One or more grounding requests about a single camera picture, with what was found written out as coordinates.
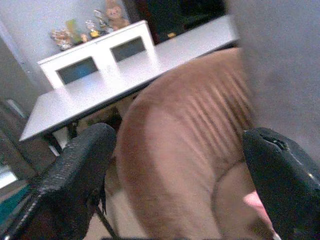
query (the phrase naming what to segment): stuffed toy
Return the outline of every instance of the stuffed toy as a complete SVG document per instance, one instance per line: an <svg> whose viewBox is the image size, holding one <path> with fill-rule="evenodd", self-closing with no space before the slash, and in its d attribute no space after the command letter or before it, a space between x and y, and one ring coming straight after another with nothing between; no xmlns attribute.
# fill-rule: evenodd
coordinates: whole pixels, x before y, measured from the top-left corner
<svg viewBox="0 0 320 240"><path fill-rule="evenodd" d="M114 31L124 28L130 24L127 19L124 19L122 8L116 0L106 0L105 14L109 19L109 25Z"/></svg>

